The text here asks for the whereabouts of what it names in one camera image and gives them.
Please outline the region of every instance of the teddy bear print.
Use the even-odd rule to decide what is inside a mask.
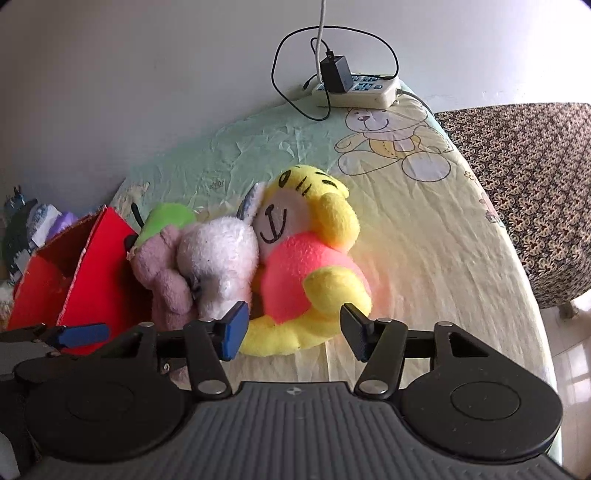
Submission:
[[[350,108],[345,123],[354,133],[335,145],[342,154],[339,169],[357,176],[402,161],[402,172],[413,180],[443,180],[451,171],[444,155],[453,151],[453,146],[429,126],[427,117],[425,108],[409,98],[386,110]],[[359,150],[366,141],[370,150]]]
[[[486,208],[485,217],[489,221],[489,223],[498,223],[499,226],[504,227],[505,224],[499,217],[499,214],[496,212],[495,206],[492,204],[491,199],[488,197],[486,192],[482,192],[480,196],[479,203],[483,204]]]

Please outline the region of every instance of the white cable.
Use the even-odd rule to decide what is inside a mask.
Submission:
[[[429,108],[429,106],[423,101],[422,98],[420,98],[418,95],[415,95],[412,92],[409,92],[407,90],[402,90],[401,88],[397,88],[396,89],[396,96],[400,96],[400,95],[408,95],[409,97],[413,97],[414,99],[418,100],[419,102],[421,102],[423,104],[423,106],[429,110],[429,113],[431,114],[431,116],[435,117],[435,114],[433,113],[433,111]]]
[[[318,22],[318,34],[316,35],[316,48],[314,58],[316,59],[316,75],[319,82],[322,82],[320,74],[320,40],[322,40],[322,31],[324,30],[324,17],[326,16],[326,0],[320,0],[320,21]]]

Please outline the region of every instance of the power strip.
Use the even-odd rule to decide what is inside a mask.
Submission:
[[[353,86],[346,93],[330,93],[330,104],[339,107],[384,109],[396,100],[396,90],[400,88],[398,77],[382,80],[372,75],[353,74]],[[315,86],[312,97],[316,105],[328,106],[324,83]]]

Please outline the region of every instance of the green plush toy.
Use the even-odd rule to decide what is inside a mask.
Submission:
[[[181,229],[196,220],[195,212],[180,203],[160,203],[156,205],[145,222],[140,217],[135,203],[131,206],[131,210],[135,220],[142,228],[134,247],[140,247],[148,238],[160,233],[160,230],[167,225],[175,225]]]

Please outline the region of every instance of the tiled floor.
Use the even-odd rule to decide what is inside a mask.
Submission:
[[[591,291],[574,301],[570,320],[558,308],[542,310],[564,407],[563,462],[578,478],[591,474]]]

